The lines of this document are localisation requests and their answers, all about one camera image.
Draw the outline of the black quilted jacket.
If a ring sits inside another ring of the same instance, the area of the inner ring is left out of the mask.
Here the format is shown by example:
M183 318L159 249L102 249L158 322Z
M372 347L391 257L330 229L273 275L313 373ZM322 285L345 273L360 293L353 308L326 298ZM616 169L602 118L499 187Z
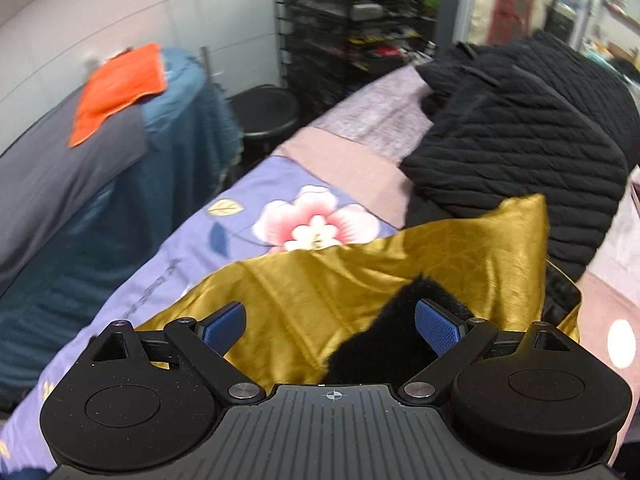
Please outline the black quilted jacket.
M511 197L547 204L549 259L580 278L639 159L639 113L612 70L545 32L456 44L416 70L431 121L400 165L407 226L476 218Z

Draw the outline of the purple floral bed sheet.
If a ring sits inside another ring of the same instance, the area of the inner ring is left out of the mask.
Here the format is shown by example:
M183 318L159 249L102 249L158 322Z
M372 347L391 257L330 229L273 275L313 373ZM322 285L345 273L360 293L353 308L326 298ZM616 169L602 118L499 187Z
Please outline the purple floral bed sheet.
M54 460L39 427L40 410L89 340L109 322L140 326L229 263L285 249L362 244L395 228L297 162L270 156L183 222L147 263L105 301L50 361L1 431L1 474L49 472Z

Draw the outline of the orange cloth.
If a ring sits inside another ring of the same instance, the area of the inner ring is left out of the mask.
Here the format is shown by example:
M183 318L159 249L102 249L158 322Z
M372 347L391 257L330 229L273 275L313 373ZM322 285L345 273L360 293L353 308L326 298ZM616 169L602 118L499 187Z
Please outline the orange cloth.
M67 146L85 143L108 118L146 96L167 89L159 44L145 44L111 58L90 76L76 106Z

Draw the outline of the pink blanket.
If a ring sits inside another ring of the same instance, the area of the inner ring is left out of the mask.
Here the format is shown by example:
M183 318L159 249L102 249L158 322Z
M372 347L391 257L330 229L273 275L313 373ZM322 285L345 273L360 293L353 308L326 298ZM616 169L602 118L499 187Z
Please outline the pink blanket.
M278 154L393 224L472 218L540 193L548 298L584 346L639 385L639 112L610 73L465 74L443 106L403 68L358 91ZM430 104L420 112L420 102Z

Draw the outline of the teal blue drape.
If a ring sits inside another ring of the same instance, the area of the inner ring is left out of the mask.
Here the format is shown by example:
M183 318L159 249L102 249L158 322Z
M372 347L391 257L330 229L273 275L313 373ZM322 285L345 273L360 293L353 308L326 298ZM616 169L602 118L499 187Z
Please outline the teal blue drape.
M190 52L165 48L167 89L142 106L148 151L102 186L1 287L1 406L12 411L54 356L166 238L221 188L241 128Z

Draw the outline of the grey cloth cover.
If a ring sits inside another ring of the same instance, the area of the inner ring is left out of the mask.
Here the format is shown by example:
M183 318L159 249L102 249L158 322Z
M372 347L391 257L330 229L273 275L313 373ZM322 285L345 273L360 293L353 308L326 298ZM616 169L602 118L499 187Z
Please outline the grey cloth cover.
M148 151L139 104L71 148L80 97L74 91L1 155L2 288L89 198Z

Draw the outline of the gold satin garment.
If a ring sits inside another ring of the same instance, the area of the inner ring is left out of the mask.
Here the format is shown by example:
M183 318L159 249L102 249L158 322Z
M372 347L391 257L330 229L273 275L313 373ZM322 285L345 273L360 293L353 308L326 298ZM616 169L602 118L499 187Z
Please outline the gold satin garment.
M236 300L247 322L227 354L230 363L266 390L316 384L338 346L366 330L419 275L502 330L525 330L542 315L547 238L544 196L508 198L476 219L228 264L141 327L160 330L184 316L201 320Z

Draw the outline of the black round stool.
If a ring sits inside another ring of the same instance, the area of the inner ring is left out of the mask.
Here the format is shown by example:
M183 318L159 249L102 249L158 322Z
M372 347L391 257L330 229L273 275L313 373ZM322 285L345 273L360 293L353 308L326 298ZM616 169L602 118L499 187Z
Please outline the black round stool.
M243 162L268 156L297 130L300 107L288 89L259 86L232 96L230 106L243 130Z

